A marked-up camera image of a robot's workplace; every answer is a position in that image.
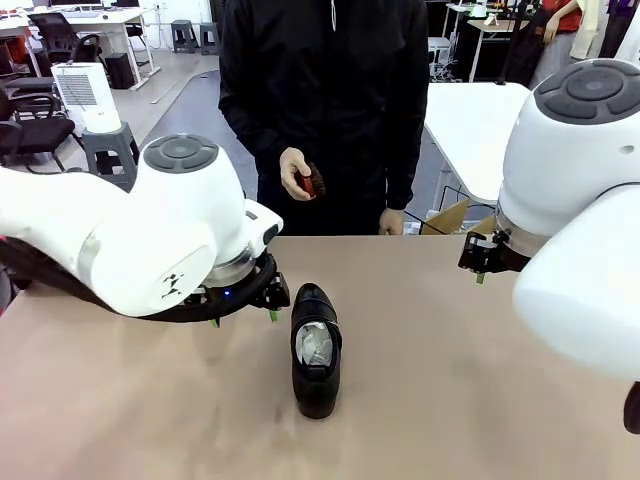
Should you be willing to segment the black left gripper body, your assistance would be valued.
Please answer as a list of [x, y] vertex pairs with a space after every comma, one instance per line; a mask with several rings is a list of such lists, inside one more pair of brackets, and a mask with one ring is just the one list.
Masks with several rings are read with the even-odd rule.
[[283, 309], [290, 306], [290, 291], [281, 272], [276, 272], [269, 284], [252, 301], [252, 305], [263, 309]]

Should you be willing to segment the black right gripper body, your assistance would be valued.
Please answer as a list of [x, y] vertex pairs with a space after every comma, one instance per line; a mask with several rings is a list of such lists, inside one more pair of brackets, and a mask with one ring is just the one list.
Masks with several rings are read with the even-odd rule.
[[502, 271], [499, 244], [478, 232], [466, 234], [458, 267], [474, 274], [499, 273]]

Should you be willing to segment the person left hand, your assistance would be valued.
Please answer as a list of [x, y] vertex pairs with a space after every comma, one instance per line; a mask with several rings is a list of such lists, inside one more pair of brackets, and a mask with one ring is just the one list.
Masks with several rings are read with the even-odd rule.
[[404, 233], [404, 211], [386, 208], [379, 219], [380, 235], [402, 235]]

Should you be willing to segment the person right hand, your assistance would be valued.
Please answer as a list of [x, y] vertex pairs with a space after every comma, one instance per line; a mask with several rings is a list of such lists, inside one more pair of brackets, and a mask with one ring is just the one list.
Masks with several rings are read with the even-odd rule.
[[309, 201], [311, 196], [296, 181], [297, 173], [303, 177], [311, 175], [311, 169], [305, 162], [303, 153], [299, 149], [289, 147], [281, 154], [279, 164], [281, 184], [287, 193], [294, 200]]

